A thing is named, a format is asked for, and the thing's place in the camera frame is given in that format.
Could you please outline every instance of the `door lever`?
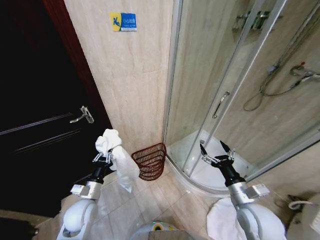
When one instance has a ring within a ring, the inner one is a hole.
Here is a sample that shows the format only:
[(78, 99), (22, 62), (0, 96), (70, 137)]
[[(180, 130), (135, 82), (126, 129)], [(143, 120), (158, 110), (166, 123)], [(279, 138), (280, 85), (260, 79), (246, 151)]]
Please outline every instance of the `door lever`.
[(89, 110), (88, 110), (88, 107), (86, 106), (82, 106), (80, 108), (81, 112), (82, 112), (82, 115), (80, 117), (77, 117), (76, 119), (73, 119), (73, 120), (70, 120), (69, 123), (71, 124), (74, 124), (74, 123), (77, 123), (78, 121), (80, 121), (81, 119), (83, 118), (86, 118), (86, 120), (88, 121), (88, 123), (90, 124), (93, 124), (94, 123), (94, 118), (91, 116)]

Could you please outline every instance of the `yellow logo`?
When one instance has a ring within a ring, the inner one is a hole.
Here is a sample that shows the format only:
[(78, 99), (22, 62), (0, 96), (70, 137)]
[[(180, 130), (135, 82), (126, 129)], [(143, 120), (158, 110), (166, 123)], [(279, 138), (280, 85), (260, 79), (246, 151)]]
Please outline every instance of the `yellow logo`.
[(115, 32), (121, 31), (121, 13), (110, 12), (110, 19), (111, 19), (113, 31)]

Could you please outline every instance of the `door frame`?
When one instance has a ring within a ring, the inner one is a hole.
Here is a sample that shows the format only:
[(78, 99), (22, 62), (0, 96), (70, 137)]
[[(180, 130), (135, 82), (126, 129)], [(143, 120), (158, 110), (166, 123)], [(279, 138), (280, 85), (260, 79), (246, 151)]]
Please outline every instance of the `door frame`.
[(99, 119), (105, 129), (112, 126), (64, 0), (41, 1), (61, 37), (66, 52), (88, 96), (90, 105), (94, 106), (94, 118)]

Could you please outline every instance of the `white cloth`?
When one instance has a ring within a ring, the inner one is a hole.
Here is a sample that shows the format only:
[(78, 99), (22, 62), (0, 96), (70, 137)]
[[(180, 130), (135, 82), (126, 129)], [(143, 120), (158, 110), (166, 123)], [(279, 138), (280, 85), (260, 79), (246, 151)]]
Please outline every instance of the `white cloth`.
[(118, 135), (119, 133), (117, 130), (106, 129), (103, 135), (99, 136), (96, 140), (95, 148), (99, 153), (102, 153), (104, 157), (107, 156), (110, 149), (113, 149), (113, 166), (110, 167), (110, 169), (116, 170), (118, 183), (131, 193), (132, 180), (139, 176), (140, 170), (135, 161), (121, 146), (122, 140)]
[(230, 197), (217, 201), (206, 216), (208, 236), (219, 240), (247, 240), (237, 220), (237, 212)]

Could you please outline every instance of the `shower glass panel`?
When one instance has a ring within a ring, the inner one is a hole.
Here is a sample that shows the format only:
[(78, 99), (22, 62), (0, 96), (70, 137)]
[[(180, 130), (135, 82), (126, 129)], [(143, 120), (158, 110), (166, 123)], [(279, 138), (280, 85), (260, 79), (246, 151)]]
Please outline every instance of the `shower glass panel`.
[[(183, 1), (165, 136), (167, 153), (181, 169), (237, 47), (246, 22), (235, 25), (237, 16), (248, 13), (254, 3)], [(200, 134), (208, 137), (209, 132)]]
[(183, 0), (165, 144), (187, 177), (227, 190), (200, 142), (251, 180), (320, 140), (319, 19), (319, 0)]
[(241, 56), (245, 47), (252, 49), (249, 35), (202, 126), (201, 131), (210, 133), (209, 137), (199, 135), (192, 147), (184, 169), (192, 180), (212, 189), (226, 189), (217, 169), (199, 158), (200, 140), (206, 142), (212, 156), (224, 153), (219, 140), (235, 148), (234, 168), (241, 176), (251, 179), (288, 151), (319, 135), (320, 10), (317, 6), (316, 0), (287, 1), (234, 98), (229, 105), (224, 103), (225, 109), (220, 109), (216, 118), (212, 117), (221, 96), (227, 90), (236, 91), (237, 86), (233, 85), (241, 72), (237, 71), (243, 64)]

